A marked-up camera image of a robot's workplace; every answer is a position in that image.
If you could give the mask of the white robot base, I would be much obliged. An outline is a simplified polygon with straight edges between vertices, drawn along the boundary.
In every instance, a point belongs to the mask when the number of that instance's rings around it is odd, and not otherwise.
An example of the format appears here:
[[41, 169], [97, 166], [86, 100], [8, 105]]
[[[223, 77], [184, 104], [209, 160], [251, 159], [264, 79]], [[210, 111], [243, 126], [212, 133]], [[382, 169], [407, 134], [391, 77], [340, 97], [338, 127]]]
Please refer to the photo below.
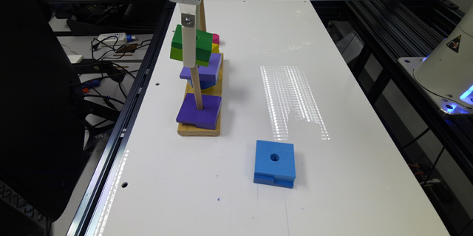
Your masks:
[[446, 115], [472, 114], [472, 10], [426, 57], [398, 63]]

